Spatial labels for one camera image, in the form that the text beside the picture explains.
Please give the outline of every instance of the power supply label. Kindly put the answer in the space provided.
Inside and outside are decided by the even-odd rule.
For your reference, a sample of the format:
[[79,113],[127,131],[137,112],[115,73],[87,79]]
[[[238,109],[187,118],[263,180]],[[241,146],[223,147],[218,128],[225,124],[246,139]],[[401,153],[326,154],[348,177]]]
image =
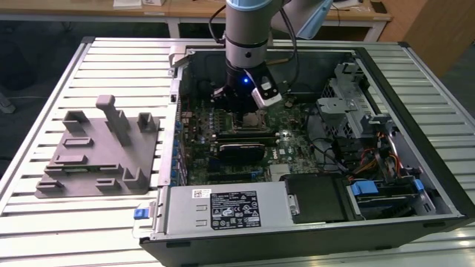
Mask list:
[[261,227],[257,191],[214,193],[210,200],[214,230]]

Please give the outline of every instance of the gray plastic holder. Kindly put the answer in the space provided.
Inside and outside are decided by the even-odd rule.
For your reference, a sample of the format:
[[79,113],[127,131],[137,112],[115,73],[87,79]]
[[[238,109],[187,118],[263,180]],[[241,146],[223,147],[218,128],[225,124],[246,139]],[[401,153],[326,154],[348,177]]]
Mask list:
[[67,130],[37,186],[38,198],[149,192],[161,120],[150,113],[127,118],[114,103],[114,96],[99,96],[97,107],[107,118],[67,113]]

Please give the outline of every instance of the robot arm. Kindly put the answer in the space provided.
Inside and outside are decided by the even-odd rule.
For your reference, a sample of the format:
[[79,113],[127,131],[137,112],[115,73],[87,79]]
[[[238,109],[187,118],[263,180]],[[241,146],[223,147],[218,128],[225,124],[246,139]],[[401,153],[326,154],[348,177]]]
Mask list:
[[215,92],[227,99],[229,110],[245,114],[282,100],[280,86],[266,65],[273,27],[289,32],[282,9],[289,13],[298,37],[313,38],[324,24],[333,0],[227,0],[227,83]]

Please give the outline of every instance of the metal workbench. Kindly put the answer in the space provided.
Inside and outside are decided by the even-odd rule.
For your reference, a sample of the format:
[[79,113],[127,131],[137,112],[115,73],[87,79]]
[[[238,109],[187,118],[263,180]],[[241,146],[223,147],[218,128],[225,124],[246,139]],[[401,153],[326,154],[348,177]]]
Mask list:
[[[38,199],[35,186],[55,152],[69,110],[103,117],[95,97],[117,96],[127,116],[151,112],[169,125],[171,46],[213,45],[207,39],[97,38],[82,43],[0,181],[0,266],[161,266],[134,238],[134,209],[157,198],[163,135],[159,135],[151,191],[138,196]],[[289,41],[276,41],[289,46]],[[410,48],[397,43],[302,41],[302,46],[368,48],[441,157],[475,200],[475,120]],[[382,102],[374,95],[381,109]],[[138,221],[135,237],[151,221]],[[401,248],[233,266],[469,266],[475,261],[475,225],[433,234]]]

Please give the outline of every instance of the white table leg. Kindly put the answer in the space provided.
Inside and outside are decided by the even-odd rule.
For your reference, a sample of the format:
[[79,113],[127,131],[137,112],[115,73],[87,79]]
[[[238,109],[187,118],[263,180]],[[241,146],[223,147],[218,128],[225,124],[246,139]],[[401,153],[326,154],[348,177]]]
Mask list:
[[384,33],[384,29],[388,21],[376,21],[373,27],[369,30],[369,33],[365,37],[365,42],[378,42],[380,36]]
[[179,18],[167,18],[170,38],[181,38],[181,19]]

